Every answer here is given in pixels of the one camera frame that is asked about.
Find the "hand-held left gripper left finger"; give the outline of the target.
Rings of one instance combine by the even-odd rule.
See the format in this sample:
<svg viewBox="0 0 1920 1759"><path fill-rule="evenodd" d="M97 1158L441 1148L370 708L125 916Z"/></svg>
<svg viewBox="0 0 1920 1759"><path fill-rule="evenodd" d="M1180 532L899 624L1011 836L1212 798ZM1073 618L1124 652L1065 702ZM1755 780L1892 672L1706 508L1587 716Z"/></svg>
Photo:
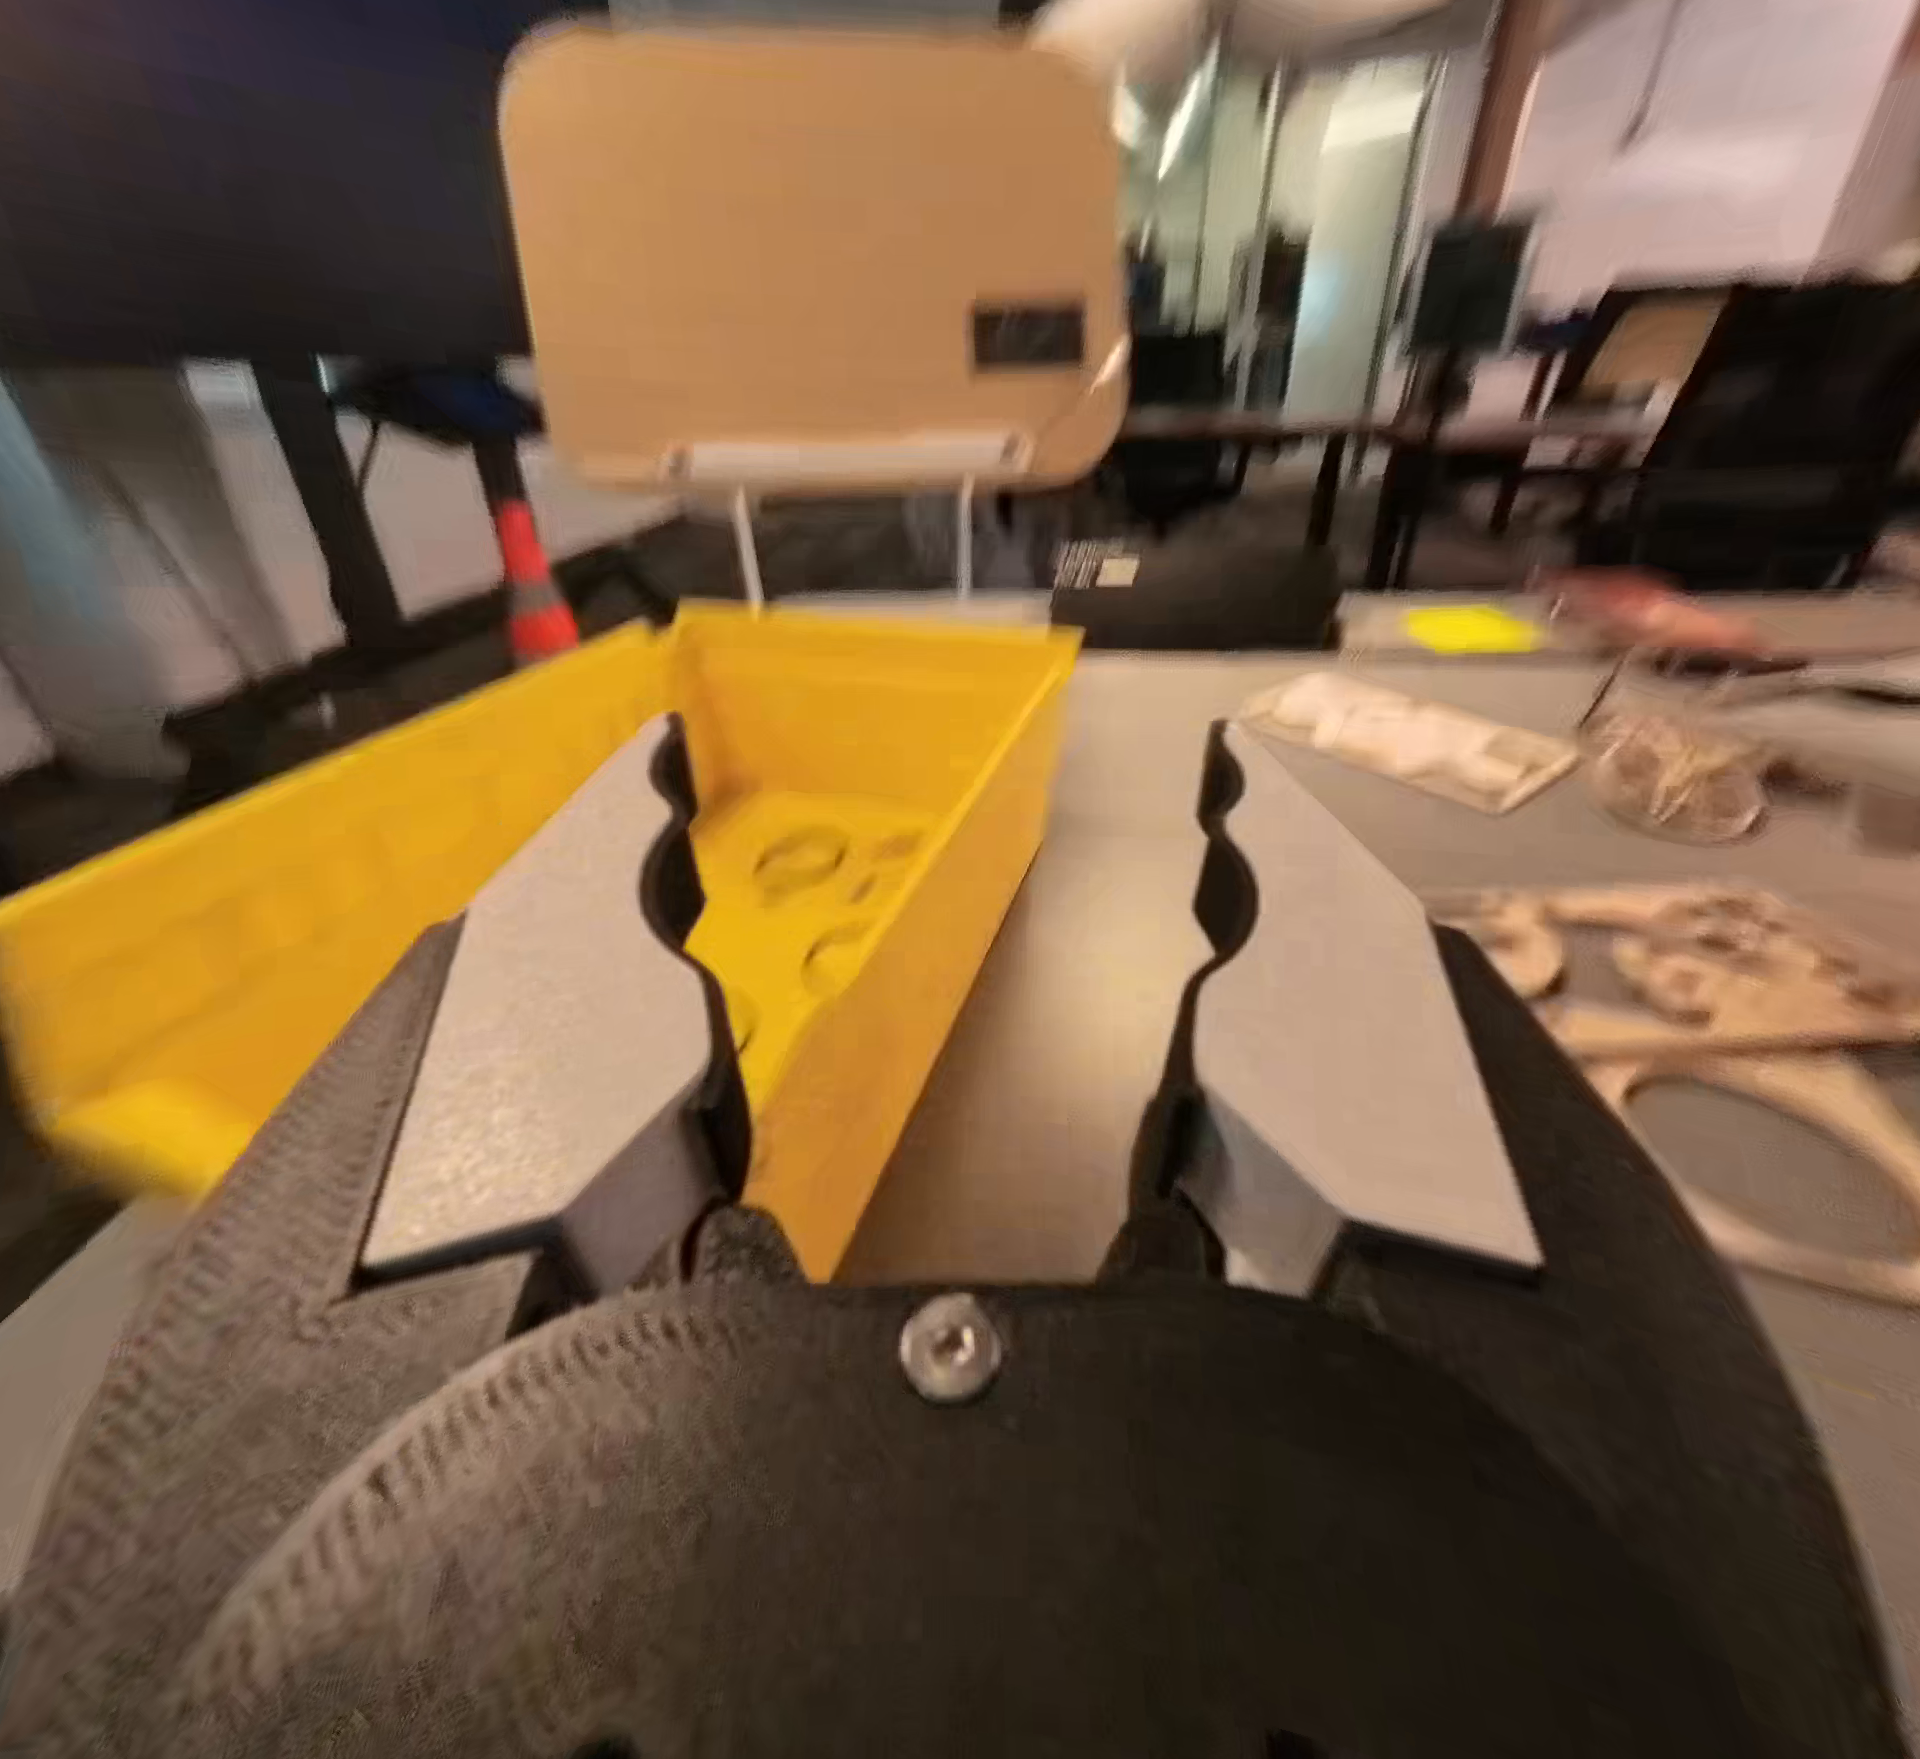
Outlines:
<svg viewBox="0 0 1920 1759"><path fill-rule="evenodd" d="M683 716L649 720L480 888L400 1108L356 1270L530 1252L623 1292L736 1202L752 1112L706 910Z"/></svg>

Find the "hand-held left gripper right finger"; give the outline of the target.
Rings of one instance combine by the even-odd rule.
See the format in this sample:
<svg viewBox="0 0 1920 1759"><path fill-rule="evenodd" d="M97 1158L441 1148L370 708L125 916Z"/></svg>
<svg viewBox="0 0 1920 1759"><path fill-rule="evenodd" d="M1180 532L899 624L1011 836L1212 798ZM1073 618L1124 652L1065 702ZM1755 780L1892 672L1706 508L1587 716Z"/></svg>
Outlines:
<svg viewBox="0 0 1920 1759"><path fill-rule="evenodd" d="M1403 1258L1520 1298L1546 1254L1429 912L1239 720L1210 726L1178 994L1105 1278L1291 1298Z"/></svg>

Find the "yellow plastic bin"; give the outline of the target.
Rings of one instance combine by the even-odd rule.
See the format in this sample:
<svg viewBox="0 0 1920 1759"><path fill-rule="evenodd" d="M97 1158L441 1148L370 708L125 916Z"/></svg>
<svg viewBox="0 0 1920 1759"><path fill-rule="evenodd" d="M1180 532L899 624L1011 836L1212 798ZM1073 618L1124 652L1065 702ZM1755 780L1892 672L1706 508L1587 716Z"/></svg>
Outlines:
<svg viewBox="0 0 1920 1759"><path fill-rule="evenodd" d="M6 1112L201 1198L429 926L685 724L744 1200L844 1264L1044 842L1075 634L688 606L4 902Z"/></svg>

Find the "wooden cutout parts sheet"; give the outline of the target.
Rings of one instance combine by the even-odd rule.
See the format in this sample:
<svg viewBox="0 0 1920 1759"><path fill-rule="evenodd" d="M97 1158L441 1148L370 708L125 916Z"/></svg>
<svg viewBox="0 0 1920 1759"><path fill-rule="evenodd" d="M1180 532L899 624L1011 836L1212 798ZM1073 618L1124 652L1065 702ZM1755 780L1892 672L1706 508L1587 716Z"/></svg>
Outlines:
<svg viewBox="0 0 1920 1759"><path fill-rule="evenodd" d="M1748 884L1433 892L1583 1062L1915 1046L1916 962Z"/></svg>

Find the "wooden bicycle model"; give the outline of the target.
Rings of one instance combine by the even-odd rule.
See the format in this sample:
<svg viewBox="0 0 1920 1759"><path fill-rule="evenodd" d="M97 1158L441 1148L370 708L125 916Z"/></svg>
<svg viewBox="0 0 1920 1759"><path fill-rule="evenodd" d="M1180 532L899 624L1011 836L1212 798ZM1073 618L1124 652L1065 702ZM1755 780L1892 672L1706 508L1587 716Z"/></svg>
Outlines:
<svg viewBox="0 0 1920 1759"><path fill-rule="evenodd" d="M1770 754L1735 734L1657 712L1602 708L1577 728L1592 802L1675 844L1736 846L1770 818Z"/></svg>

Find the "brown model kit box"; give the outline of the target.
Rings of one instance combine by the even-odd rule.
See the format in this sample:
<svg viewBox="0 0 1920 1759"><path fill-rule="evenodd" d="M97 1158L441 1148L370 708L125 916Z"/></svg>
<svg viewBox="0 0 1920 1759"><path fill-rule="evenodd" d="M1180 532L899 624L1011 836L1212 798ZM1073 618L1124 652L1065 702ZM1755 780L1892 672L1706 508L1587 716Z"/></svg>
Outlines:
<svg viewBox="0 0 1920 1759"><path fill-rule="evenodd" d="M1653 662L1683 674L1801 670L1807 652L1775 644L1751 620L1718 614L1657 574L1543 572L1535 590L1548 626L1588 652Z"/></svg>

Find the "white instruction booklet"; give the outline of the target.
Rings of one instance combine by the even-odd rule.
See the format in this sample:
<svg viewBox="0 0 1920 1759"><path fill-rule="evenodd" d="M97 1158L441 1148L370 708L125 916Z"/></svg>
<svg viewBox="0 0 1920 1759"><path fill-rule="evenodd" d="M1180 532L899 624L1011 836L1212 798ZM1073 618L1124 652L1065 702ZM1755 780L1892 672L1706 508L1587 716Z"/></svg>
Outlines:
<svg viewBox="0 0 1920 1759"><path fill-rule="evenodd" d="M1482 816L1519 812L1583 762L1573 740L1334 670L1260 690L1236 718L1264 740Z"/></svg>

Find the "yellow sticky note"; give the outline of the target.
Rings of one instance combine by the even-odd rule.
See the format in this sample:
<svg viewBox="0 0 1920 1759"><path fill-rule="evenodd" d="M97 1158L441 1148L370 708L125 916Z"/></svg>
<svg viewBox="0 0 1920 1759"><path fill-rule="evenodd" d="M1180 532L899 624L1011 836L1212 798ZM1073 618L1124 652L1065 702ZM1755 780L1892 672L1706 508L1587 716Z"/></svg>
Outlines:
<svg viewBox="0 0 1920 1759"><path fill-rule="evenodd" d="M1526 658L1550 648L1546 626L1493 602L1421 604L1397 618L1397 632L1434 658Z"/></svg>

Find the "orange traffic cone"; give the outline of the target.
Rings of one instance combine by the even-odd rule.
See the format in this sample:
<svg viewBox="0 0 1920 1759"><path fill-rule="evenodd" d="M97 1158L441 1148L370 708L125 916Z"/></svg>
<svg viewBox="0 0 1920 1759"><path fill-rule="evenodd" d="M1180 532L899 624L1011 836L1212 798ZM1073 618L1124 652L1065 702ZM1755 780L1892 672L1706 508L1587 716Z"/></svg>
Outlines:
<svg viewBox="0 0 1920 1759"><path fill-rule="evenodd" d="M500 558L511 654L516 668L536 668L578 648L578 620L543 544L516 444L480 438L472 458Z"/></svg>

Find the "black office chair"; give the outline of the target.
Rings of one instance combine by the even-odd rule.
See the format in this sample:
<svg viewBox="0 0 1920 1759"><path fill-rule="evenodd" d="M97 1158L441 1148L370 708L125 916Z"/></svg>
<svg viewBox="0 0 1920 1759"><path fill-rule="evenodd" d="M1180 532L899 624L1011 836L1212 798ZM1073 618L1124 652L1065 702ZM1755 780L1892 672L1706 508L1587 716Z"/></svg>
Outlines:
<svg viewBox="0 0 1920 1759"><path fill-rule="evenodd" d="M1739 284L1642 464L1568 530L1573 566L1693 594L1845 592L1918 418L1918 284Z"/></svg>

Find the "dark monitor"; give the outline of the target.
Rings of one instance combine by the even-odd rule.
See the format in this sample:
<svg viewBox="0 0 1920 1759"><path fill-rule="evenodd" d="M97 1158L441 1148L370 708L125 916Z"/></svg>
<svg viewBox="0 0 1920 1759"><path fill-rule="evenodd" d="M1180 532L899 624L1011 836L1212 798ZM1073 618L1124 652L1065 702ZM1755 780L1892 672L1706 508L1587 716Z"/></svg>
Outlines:
<svg viewBox="0 0 1920 1759"><path fill-rule="evenodd" d="M607 0L3 0L4 364L516 358L516 47Z"/></svg>

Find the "wooden cutout frame sheet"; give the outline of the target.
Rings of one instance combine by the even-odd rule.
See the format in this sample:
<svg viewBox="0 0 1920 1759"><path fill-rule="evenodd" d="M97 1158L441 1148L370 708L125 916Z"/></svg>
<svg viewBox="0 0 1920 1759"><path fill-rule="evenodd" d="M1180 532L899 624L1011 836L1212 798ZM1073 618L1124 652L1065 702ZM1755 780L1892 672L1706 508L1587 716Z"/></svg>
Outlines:
<svg viewBox="0 0 1920 1759"><path fill-rule="evenodd" d="M1851 1152L1876 1170L1911 1218L1918 1216L1916 1136L1854 1052L1685 1052L1670 1058L1626 1052L1622 1056L1577 1054L1577 1062L1596 1096L1630 1134L1641 1132L1630 1104L1647 1086L1698 1084L1717 1094L1765 1106L1789 1124ZM1916 1310L1916 1256L1902 1260L1845 1256L1831 1248L1789 1240L1722 1208L1675 1172L1668 1172L1668 1182L1685 1200L1693 1222L1724 1260L1820 1292Z"/></svg>

